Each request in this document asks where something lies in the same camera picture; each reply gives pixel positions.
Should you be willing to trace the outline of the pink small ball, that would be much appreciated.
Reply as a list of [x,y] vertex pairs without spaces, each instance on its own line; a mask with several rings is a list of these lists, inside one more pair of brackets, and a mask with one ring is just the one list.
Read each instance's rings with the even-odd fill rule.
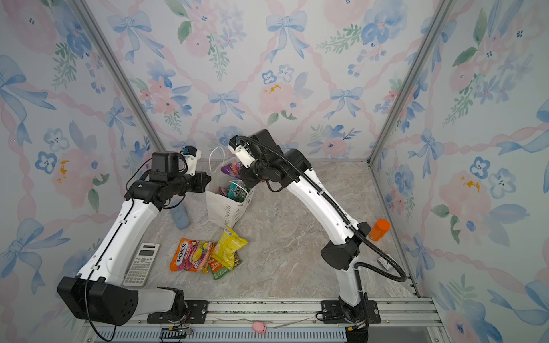
[[266,334],[268,326],[264,322],[256,321],[252,324],[252,329],[258,334]]

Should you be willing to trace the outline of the yellow snack bag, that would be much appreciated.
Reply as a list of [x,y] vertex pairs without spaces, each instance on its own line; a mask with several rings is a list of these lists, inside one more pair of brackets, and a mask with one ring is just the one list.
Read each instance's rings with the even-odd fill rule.
[[248,245],[248,241],[241,238],[233,229],[225,227],[220,240],[215,245],[212,258],[223,267],[232,270],[235,266],[236,253]]

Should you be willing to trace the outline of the green orange snack packet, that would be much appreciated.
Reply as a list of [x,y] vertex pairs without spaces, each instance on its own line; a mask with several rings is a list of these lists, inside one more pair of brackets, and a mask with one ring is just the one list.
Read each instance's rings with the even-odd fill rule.
[[212,272],[213,279],[214,280],[220,280],[223,278],[226,274],[236,269],[241,264],[240,257],[237,253],[234,253],[234,267],[232,269],[225,267],[223,264],[221,264],[219,261],[214,259],[213,257],[209,261],[209,268]]

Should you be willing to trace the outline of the aluminium enclosure frame post right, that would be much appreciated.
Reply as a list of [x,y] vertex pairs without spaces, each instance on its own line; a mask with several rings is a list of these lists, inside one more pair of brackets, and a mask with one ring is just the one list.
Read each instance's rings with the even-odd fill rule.
[[369,167],[372,167],[376,159],[378,159],[381,154],[385,144],[386,139],[388,138],[393,125],[396,123],[397,118],[400,115],[405,102],[409,95],[413,93],[413,88],[415,83],[420,77],[421,72],[426,63],[426,59],[434,48],[435,40],[439,37],[443,26],[448,20],[450,11],[453,8],[455,1],[452,0],[443,0],[440,2],[440,6],[437,8],[435,15],[428,27],[427,34],[424,36],[423,41],[417,51],[417,56],[413,60],[413,63],[410,65],[410,70],[404,78],[403,88],[401,89],[400,94],[395,100],[395,104],[388,114],[387,120],[385,121],[381,133],[376,140],[372,154],[368,158],[367,162]]

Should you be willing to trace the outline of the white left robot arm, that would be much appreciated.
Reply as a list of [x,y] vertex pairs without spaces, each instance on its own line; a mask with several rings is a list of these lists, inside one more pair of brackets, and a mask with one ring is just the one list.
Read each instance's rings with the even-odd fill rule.
[[178,322],[187,314],[182,290],[131,290],[123,286],[139,243],[153,219],[174,196],[203,193],[211,177],[197,171],[200,150],[155,152],[151,167],[127,188],[117,220],[74,277],[63,277],[57,292],[80,320],[117,327],[143,314]]

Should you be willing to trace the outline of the aluminium enclosure frame post left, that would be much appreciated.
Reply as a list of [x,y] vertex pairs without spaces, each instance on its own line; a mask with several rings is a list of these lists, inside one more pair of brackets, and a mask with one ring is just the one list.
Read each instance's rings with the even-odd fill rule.
[[81,21],[86,33],[89,35],[91,42],[98,48],[102,57],[106,62],[106,67],[111,76],[114,78],[115,84],[120,90],[122,96],[127,101],[127,104],[132,109],[138,122],[141,124],[144,133],[150,138],[152,146],[157,151],[164,151],[165,146],[155,131],[152,122],[143,110],[137,94],[131,87],[130,80],[127,78],[121,64],[117,61],[114,51],[107,41],[103,31],[100,29],[97,20],[94,18],[91,9],[86,1],[68,1],[70,7],[74,11],[78,20]]

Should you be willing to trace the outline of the light blue oval object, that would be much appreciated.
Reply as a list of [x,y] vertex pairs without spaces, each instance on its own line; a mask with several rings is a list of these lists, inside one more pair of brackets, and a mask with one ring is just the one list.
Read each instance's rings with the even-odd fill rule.
[[175,227],[177,227],[177,229],[185,230],[190,226],[191,224],[190,216],[183,203],[178,204],[176,207],[172,208],[170,210],[170,213],[172,215]]

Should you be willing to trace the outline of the purple Fox's candy bag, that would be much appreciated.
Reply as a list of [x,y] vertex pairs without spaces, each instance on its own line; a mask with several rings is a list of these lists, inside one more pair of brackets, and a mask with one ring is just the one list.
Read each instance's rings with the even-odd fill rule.
[[231,162],[221,167],[221,172],[223,174],[239,179],[240,171],[242,168],[243,168],[243,165],[241,162]]
[[218,187],[218,191],[223,197],[230,197],[230,187]]

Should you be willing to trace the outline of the orange pill bottle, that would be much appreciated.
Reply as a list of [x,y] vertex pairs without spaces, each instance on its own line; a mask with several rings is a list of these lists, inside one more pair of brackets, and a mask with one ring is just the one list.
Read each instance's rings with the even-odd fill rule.
[[381,240],[390,230],[391,224],[385,219],[377,220],[372,227],[369,237],[372,241],[378,242]]

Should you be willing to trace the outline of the teal snack packet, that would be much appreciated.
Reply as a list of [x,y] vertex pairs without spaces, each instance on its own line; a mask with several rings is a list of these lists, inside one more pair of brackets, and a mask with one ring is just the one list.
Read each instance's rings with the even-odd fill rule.
[[246,187],[242,180],[233,180],[230,182],[230,197],[229,199],[236,201],[237,190],[236,187]]

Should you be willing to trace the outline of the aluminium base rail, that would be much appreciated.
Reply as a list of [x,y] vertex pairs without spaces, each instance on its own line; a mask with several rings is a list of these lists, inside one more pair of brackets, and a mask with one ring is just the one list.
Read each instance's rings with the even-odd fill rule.
[[[230,299],[190,302],[183,325],[153,324],[144,315],[117,329],[84,324],[76,342],[449,342],[429,298],[373,298],[367,324],[349,324],[336,300]],[[252,329],[264,322],[266,334]]]

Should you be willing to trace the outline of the white printed paper bag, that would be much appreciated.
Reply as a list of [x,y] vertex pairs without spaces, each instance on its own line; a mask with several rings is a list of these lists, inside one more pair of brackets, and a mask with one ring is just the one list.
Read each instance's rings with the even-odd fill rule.
[[[221,172],[221,167],[224,165],[231,162],[240,162],[237,157],[230,157],[228,159],[223,157],[222,162],[216,166],[212,165],[212,155],[216,150],[217,149],[212,151],[208,161],[209,172],[212,178],[206,188],[208,219],[220,227],[233,228],[235,224],[243,217],[247,207],[251,204],[254,197],[254,190],[250,188],[241,178],[234,178]],[[229,187],[230,182],[233,180],[242,180],[245,186],[250,190],[248,197],[243,202],[236,202],[219,194],[218,187]]]

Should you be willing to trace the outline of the green yellow Fox's candy bag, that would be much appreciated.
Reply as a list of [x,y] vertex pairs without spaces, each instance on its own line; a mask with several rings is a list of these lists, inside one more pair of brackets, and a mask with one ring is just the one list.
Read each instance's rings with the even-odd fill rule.
[[236,196],[236,201],[237,202],[243,202],[244,200],[246,200],[246,198],[248,197],[248,195],[250,193],[250,190],[249,190],[248,187],[237,186],[236,190],[237,190],[237,196]]

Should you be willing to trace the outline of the orange Fox's candy bag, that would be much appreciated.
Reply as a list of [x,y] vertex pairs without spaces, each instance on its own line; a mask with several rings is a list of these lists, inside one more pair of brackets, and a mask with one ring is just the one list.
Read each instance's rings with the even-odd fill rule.
[[207,274],[214,242],[182,238],[170,263],[170,270]]

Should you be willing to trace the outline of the white scientific calculator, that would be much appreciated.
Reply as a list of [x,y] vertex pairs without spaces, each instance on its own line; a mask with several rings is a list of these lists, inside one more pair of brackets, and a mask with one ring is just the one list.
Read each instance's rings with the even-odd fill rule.
[[158,243],[142,243],[128,268],[123,281],[124,287],[144,287],[160,250]]

